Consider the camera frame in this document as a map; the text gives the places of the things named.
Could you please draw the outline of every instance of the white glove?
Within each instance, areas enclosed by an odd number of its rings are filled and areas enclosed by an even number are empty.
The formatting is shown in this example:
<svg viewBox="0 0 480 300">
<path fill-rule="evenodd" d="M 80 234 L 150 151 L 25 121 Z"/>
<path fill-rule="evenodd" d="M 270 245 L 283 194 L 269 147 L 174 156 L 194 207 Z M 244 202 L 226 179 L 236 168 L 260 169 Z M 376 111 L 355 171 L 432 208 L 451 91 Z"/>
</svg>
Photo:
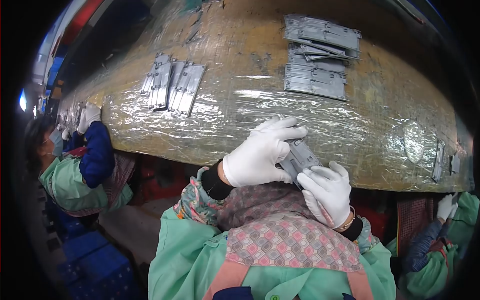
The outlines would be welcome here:
<svg viewBox="0 0 480 300">
<path fill-rule="evenodd" d="M 452 211 L 450 212 L 450 215 L 448 216 L 449 219 L 453 219 L 455 217 L 456 209 L 458 208 L 458 203 L 455 203 L 452 205 Z"/>
<path fill-rule="evenodd" d="M 70 130 L 67 128 L 65 128 L 63 130 L 63 132 L 61 133 L 61 138 L 64 139 L 64 140 L 68 140 L 68 135 L 70 133 Z"/>
<path fill-rule="evenodd" d="M 80 122 L 78 123 L 78 127 L 77 127 L 77 132 L 79 134 L 85 134 L 85 132 L 87 132 L 87 129 L 88 129 L 88 123 L 87 123 L 85 114 L 86 114 L 86 109 L 82 110 L 82 114 L 80 115 Z"/>
<path fill-rule="evenodd" d="M 297 175 L 303 197 L 317 220 L 330 227 L 340 227 L 350 215 L 350 186 L 348 172 L 336 161 L 326 167 L 304 169 Z"/>
<path fill-rule="evenodd" d="M 456 196 L 456 194 L 447 195 L 438 202 L 437 218 L 442 218 L 445 221 L 448 219 L 448 216 L 450 216 L 450 213 L 452 212 L 452 208 L 455 206 L 452 205 L 452 199 L 454 196 Z"/>
<path fill-rule="evenodd" d="M 294 128 L 296 118 L 280 120 L 278 116 L 258 125 L 232 153 L 223 158 L 223 171 L 236 188 L 272 181 L 292 183 L 291 176 L 275 164 L 284 160 L 290 146 L 284 140 L 307 135 L 304 126 Z"/>
<path fill-rule="evenodd" d="M 85 108 L 85 118 L 87 120 L 88 127 L 95 122 L 95 121 L 101 121 L 101 110 L 98 106 L 91 102 L 87 102 L 86 108 Z"/>
</svg>

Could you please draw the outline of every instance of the bracelet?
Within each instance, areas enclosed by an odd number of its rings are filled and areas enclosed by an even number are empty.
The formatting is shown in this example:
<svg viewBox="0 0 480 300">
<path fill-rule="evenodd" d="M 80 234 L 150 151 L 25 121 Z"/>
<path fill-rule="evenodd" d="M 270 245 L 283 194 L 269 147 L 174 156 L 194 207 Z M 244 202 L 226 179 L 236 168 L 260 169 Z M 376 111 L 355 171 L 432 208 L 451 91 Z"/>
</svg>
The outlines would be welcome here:
<svg viewBox="0 0 480 300">
<path fill-rule="evenodd" d="M 344 226 L 342 226 L 340 228 L 334 228 L 334 230 L 344 230 L 344 229 L 347 229 L 350 225 L 352 225 L 353 221 L 355 220 L 356 214 L 355 214 L 355 208 L 351 205 L 350 205 L 350 208 L 351 208 L 350 211 L 352 211 L 352 209 L 353 209 L 353 218 L 350 220 L 350 222 L 348 222 Z"/>
</svg>

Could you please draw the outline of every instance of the floral sleeve cover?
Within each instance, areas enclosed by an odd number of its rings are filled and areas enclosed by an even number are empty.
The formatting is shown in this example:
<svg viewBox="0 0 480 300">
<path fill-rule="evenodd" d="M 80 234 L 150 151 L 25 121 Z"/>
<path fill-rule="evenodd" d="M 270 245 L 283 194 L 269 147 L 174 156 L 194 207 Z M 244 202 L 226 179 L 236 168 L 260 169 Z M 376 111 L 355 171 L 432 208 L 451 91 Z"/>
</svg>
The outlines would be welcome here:
<svg viewBox="0 0 480 300">
<path fill-rule="evenodd" d="M 189 219 L 216 227 L 216 212 L 223 207 L 225 200 L 210 198 L 202 187 L 202 173 L 208 169 L 203 167 L 198 170 L 197 178 L 190 177 L 190 184 L 181 192 L 181 198 L 173 206 L 173 211 L 180 219 Z"/>
<path fill-rule="evenodd" d="M 380 240 L 378 239 L 378 237 L 372 235 L 371 225 L 367 218 L 362 217 L 360 219 L 363 223 L 363 228 L 359 237 L 353 242 L 358 245 L 360 254 L 364 254 L 371 248 L 375 247 L 380 242 Z"/>
</svg>

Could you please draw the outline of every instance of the light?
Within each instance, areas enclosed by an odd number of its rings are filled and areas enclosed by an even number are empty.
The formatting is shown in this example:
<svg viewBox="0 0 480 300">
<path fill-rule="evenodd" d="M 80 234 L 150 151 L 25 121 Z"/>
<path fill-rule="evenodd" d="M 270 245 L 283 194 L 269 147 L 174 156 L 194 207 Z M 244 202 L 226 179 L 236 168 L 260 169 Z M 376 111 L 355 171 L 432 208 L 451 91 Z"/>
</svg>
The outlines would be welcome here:
<svg viewBox="0 0 480 300">
<path fill-rule="evenodd" d="M 22 93 L 20 94 L 20 107 L 25 111 L 27 109 L 27 99 L 25 98 L 24 89 L 22 89 Z"/>
</svg>

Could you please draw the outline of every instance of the face mask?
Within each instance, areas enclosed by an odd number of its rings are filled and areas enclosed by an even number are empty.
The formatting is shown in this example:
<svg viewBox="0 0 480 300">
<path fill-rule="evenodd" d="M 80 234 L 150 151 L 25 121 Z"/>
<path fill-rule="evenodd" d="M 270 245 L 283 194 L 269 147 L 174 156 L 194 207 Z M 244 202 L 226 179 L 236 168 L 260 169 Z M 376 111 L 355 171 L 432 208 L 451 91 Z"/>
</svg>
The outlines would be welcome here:
<svg viewBox="0 0 480 300">
<path fill-rule="evenodd" d="M 63 139 L 61 137 L 60 131 L 58 129 L 54 129 L 48 138 L 53 142 L 54 148 L 51 153 L 47 154 L 52 154 L 53 156 L 60 156 L 63 150 Z"/>
</svg>

